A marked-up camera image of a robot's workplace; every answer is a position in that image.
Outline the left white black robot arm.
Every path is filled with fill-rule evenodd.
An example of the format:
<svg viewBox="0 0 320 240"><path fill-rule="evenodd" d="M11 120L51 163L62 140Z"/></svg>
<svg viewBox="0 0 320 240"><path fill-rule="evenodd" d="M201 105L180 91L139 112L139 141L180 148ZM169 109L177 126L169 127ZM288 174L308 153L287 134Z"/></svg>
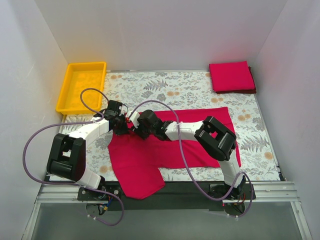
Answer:
<svg viewBox="0 0 320 240"><path fill-rule="evenodd" d="M110 100L107 108L96 113L88 124L68 134L58 133L53 138L47 172L88 187L95 200L103 199L107 193L105 180L86 167L87 147L110 131L120 135L129 132L125 107L121 102Z"/></svg>

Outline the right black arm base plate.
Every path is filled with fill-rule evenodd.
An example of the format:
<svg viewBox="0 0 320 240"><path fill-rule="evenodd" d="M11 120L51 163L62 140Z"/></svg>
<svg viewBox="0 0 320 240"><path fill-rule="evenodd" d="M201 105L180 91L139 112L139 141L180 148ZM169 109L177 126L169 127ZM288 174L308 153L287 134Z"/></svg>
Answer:
<svg viewBox="0 0 320 240"><path fill-rule="evenodd" d="M228 186L224 184L210 184L209 191L207 192L213 198L222 198L227 191L229 190ZM249 184L245 184L240 193L236 193L236 190L233 189L231 193L226 197L226 200L249 200L251 198L251 187Z"/></svg>

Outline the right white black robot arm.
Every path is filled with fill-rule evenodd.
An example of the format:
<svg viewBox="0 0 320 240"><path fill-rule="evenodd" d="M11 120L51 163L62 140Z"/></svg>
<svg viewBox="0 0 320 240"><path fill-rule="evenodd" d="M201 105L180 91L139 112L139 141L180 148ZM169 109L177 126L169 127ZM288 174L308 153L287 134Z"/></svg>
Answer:
<svg viewBox="0 0 320 240"><path fill-rule="evenodd" d="M132 131L142 139L153 135L161 141L178 141L187 173L205 197L216 202L227 198L241 197L245 192L246 177L237 160L236 135L213 116L207 116L202 121L182 122L175 111L173 114L175 121L163 121L154 111L149 109L141 113L136 110L130 111L127 117L133 123ZM209 195L194 179L183 151L183 140L198 142L211 158L218 161L226 189L226 193L221 197L214 198Z"/></svg>

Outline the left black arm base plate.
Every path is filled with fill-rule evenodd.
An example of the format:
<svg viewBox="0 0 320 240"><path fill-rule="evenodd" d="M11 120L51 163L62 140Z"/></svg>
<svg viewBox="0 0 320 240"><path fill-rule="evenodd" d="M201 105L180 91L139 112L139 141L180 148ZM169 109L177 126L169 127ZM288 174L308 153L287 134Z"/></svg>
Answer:
<svg viewBox="0 0 320 240"><path fill-rule="evenodd" d="M122 188L119 184L107 184L101 188L102 191L111 193L113 195L116 195L118 197L121 197L122 195ZM96 192L93 190L88 190L84 187L81 187L78 191L77 200L78 201L108 201L111 199L112 196Z"/></svg>

